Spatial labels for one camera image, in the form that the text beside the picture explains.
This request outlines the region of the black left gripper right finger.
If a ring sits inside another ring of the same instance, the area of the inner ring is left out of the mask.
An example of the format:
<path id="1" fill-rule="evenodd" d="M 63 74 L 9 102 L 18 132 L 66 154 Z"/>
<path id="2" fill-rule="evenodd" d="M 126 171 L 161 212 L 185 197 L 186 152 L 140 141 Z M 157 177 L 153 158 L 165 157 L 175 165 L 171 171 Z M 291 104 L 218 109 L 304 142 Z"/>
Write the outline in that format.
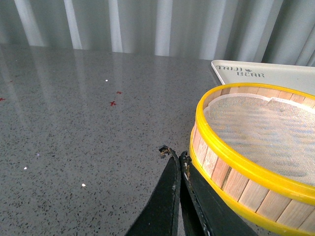
<path id="1" fill-rule="evenodd" d="M 248 226 L 216 193 L 184 151 L 180 201 L 187 236 L 255 236 Z"/>

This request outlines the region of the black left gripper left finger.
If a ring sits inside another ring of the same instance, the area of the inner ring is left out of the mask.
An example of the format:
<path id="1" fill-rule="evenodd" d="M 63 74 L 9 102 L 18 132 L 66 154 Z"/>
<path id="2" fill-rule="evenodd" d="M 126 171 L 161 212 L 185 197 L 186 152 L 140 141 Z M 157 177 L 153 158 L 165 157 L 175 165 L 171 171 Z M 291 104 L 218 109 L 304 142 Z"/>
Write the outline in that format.
<path id="1" fill-rule="evenodd" d="M 176 152 L 162 145 L 169 160 L 149 201 L 126 233 L 127 236 L 176 236 L 181 188 L 181 166 Z"/>

